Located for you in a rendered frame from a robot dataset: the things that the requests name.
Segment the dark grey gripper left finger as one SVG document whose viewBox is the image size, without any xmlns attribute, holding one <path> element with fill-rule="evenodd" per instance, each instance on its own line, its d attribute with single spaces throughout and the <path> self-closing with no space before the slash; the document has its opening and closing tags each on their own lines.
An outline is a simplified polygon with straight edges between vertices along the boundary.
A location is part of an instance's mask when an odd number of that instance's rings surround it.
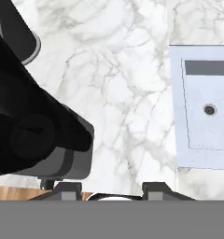
<svg viewBox="0 0 224 239">
<path fill-rule="evenodd" d="M 60 182 L 52 192 L 32 198 L 32 201 L 81 201 L 82 184 L 80 182 Z"/>
</svg>

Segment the black blender with grey base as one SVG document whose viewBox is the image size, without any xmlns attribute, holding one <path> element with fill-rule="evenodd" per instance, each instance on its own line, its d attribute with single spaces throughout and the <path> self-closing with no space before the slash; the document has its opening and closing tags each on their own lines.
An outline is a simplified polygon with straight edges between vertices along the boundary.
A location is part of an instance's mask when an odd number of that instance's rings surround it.
<svg viewBox="0 0 224 239">
<path fill-rule="evenodd" d="M 94 128 L 40 88 L 0 36 L 0 176 L 35 176 L 45 190 L 91 172 Z"/>
</svg>

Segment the pale blue sink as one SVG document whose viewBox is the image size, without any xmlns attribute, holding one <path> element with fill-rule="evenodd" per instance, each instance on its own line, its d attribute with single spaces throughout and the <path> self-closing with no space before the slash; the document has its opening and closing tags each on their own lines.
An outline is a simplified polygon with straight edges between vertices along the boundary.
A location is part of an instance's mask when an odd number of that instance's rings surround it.
<svg viewBox="0 0 224 239">
<path fill-rule="evenodd" d="M 224 46 L 169 50 L 177 165 L 224 170 Z"/>
</svg>

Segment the dark grey round lid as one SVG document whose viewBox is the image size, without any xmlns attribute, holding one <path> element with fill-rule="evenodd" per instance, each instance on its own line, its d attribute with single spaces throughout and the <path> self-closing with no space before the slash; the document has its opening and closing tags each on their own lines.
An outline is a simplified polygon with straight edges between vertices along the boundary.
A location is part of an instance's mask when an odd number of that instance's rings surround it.
<svg viewBox="0 0 224 239">
<path fill-rule="evenodd" d="M 41 50 L 41 41 L 30 30 L 11 0 L 0 0 L 0 36 L 23 65 L 32 62 Z"/>
</svg>

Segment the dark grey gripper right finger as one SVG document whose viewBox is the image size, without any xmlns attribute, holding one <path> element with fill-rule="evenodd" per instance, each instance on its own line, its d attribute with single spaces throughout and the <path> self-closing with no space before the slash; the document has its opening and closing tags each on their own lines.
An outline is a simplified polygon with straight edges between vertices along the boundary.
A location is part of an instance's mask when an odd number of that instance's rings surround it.
<svg viewBox="0 0 224 239">
<path fill-rule="evenodd" d="M 193 198 L 171 190 L 164 182 L 144 182 L 142 190 L 144 201 L 193 201 Z"/>
</svg>

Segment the white round thing black rim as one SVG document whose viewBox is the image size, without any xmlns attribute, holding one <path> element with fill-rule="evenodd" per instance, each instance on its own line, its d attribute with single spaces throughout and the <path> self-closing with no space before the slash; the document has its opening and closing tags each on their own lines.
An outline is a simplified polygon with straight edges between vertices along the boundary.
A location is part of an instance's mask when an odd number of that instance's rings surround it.
<svg viewBox="0 0 224 239">
<path fill-rule="evenodd" d="M 142 201 L 141 196 L 94 193 L 88 197 L 87 201 Z"/>
</svg>

